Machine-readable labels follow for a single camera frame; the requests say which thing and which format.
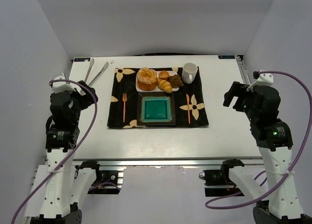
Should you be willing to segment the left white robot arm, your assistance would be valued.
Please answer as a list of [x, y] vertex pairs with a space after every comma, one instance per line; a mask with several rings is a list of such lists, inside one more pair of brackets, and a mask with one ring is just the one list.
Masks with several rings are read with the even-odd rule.
[[78, 123], [81, 111], [97, 105], [98, 97], [84, 81], [62, 78], [50, 81], [51, 116], [46, 123], [46, 158], [48, 176], [38, 185], [45, 186], [42, 207], [32, 224], [79, 224], [81, 206], [92, 183], [96, 180], [98, 166], [95, 161], [83, 162], [77, 180], [70, 182], [74, 154], [82, 144]]

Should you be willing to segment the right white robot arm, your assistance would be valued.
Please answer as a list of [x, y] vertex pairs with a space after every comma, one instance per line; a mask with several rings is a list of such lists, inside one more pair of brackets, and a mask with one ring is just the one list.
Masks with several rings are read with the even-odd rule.
[[249, 192], [256, 204], [253, 215], [260, 224], [310, 224], [311, 217], [304, 214], [299, 203], [291, 170], [293, 140], [288, 125], [278, 116], [280, 96], [276, 89], [256, 85], [249, 88], [233, 82], [224, 95], [224, 106], [229, 106], [233, 97], [237, 101], [233, 108], [244, 112], [250, 121], [251, 134], [256, 140], [262, 156], [269, 191], [256, 194], [247, 187], [248, 181], [241, 179], [242, 191]]

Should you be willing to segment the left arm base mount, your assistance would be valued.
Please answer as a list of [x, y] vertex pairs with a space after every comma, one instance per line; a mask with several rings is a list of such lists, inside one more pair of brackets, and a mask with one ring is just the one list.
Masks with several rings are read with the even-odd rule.
[[120, 183], [118, 182], [119, 171], [113, 169], [103, 169], [98, 161], [88, 160], [83, 161], [81, 164], [75, 165], [74, 180], [77, 179], [79, 171], [84, 168], [91, 168], [96, 171], [96, 179], [91, 184], [88, 194], [119, 194], [119, 191], [121, 190]]

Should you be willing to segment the metal serving tongs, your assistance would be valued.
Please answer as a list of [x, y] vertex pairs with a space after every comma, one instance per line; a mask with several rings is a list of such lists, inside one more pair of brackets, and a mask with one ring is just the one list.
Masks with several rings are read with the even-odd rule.
[[[85, 78], [84, 78], [84, 82], [85, 82], [85, 83], [87, 83], [87, 80], [88, 80], [88, 78], [89, 78], [91, 69], [93, 68], [94, 64], [95, 64], [95, 60], [94, 60], [94, 58], [92, 58], [92, 59], [90, 60], [90, 64], [89, 64], [89, 67], [88, 67], [86, 76], [85, 76]], [[104, 66], [102, 67], [102, 69], [101, 69], [101, 70], [94, 76], [94, 78], [88, 83], [88, 85], [89, 85], [89, 86], [92, 86], [92, 85], [97, 81], [97, 79], [105, 72], [105, 70], [108, 68], [108, 66], [109, 66], [109, 63], [106, 62], [106, 63], [104, 64]]]

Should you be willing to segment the large sugared ring bread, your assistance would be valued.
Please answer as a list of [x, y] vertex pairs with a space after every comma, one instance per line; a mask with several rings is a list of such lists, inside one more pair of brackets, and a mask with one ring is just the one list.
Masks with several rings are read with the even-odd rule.
[[147, 67], [139, 69], [136, 76], [138, 87], [144, 91], [154, 90], [157, 86], [157, 79], [156, 71]]

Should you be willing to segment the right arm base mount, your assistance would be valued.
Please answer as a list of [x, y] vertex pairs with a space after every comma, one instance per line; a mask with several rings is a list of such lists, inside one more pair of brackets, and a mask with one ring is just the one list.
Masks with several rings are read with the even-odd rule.
[[230, 159], [222, 162], [219, 169], [203, 170], [199, 178], [204, 181], [206, 197], [225, 197], [227, 195], [244, 196], [240, 189], [229, 178], [229, 170], [234, 167], [244, 167], [239, 159]]

